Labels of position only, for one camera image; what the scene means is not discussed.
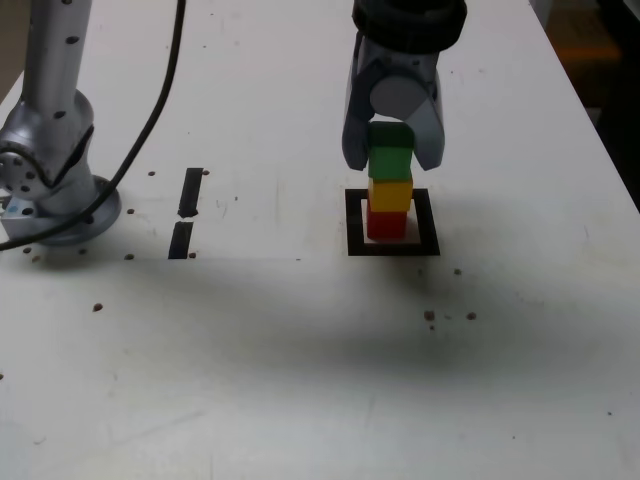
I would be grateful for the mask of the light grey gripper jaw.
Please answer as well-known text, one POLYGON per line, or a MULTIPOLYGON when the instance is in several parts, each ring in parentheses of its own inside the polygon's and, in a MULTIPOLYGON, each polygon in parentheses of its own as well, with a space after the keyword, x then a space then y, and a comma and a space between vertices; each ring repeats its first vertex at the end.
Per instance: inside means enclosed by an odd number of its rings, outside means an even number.
POLYGON ((414 136, 414 155, 423 170, 438 168, 444 152, 444 125, 438 76, 426 85, 401 76, 388 76, 370 93, 376 114, 407 125, 414 136))

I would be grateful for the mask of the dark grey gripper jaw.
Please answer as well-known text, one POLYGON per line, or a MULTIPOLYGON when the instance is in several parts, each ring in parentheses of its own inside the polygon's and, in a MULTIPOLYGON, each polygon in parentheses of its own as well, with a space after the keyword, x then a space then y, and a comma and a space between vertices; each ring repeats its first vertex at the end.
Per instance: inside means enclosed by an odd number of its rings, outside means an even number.
POLYGON ((370 92, 376 81, 376 70, 360 68, 362 44, 356 43, 349 72, 345 114, 342 129, 342 152, 347 166, 363 171, 367 165, 367 132, 374 110, 370 103, 370 92))

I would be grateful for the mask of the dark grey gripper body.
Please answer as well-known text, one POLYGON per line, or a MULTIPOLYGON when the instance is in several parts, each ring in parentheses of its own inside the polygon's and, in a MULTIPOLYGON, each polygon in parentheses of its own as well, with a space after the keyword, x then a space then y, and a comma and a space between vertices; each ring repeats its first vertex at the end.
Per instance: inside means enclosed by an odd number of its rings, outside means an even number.
POLYGON ((354 49, 354 74, 361 73, 370 63, 378 60, 387 70, 406 71, 421 83, 435 83, 438 57, 438 53, 409 54, 394 51, 359 35, 354 49))

